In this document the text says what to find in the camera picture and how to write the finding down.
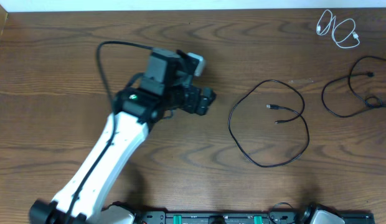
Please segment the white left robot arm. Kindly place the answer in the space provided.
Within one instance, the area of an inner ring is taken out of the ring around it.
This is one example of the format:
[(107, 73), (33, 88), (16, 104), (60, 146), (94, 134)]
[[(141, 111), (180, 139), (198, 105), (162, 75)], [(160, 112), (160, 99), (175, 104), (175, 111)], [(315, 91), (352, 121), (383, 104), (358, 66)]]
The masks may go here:
[(112, 112), (79, 170), (51, 202), (34, 202), (30, 223), (133, 223), (136, 215), (131, 210), (121, 205), (104, 208), (105, 199), (129, 158), (166, 111), (207, 113), (215, 93), (192, 85), (204, 67), (201, 55), (153, 48), (146, 71), (133, 76), (110, 99)]

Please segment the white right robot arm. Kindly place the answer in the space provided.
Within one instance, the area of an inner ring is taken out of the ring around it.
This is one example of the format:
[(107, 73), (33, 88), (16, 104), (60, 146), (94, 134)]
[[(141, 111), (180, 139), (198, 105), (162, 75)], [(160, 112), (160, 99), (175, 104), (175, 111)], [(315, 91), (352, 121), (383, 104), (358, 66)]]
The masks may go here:
[(300, 218), (303, 224), (345, 224), (344, 219), (324, 205), (311, 203)]

